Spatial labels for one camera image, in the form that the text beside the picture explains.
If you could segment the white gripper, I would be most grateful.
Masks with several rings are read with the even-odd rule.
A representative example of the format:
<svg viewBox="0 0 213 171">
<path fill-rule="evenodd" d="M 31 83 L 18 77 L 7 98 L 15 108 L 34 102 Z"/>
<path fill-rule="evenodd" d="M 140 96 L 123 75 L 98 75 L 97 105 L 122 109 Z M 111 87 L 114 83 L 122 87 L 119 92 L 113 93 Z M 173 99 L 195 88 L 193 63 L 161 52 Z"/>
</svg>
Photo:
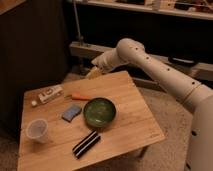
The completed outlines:
<svg viewBox="0 0 213 171">
<path fill-rule="evenodd" d="M 105 51 L 101 55 L 92 60 L 95 65 L 86 75 L 87 79 L 94 79 L 102 75 L 102 73 L 109 73 L 119 66 L 119 58 L 115 49 Z"/>
</svg>

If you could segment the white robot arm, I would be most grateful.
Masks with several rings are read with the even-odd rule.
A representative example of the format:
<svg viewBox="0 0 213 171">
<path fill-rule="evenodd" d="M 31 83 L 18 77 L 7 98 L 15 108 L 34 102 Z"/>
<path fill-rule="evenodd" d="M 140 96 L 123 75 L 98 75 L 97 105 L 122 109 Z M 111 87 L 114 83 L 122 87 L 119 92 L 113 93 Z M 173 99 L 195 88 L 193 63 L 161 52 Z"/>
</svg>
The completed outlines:
<svg viewBox="0 0 213 171">
<path fill-rule="evenodd" d="M 213 89 L 151 57 L 142 43 L 121 39 L 92 60 L 102 73 L 133 64 L 193 114 L 184 171 L 213 171 Z"/>
</svg>

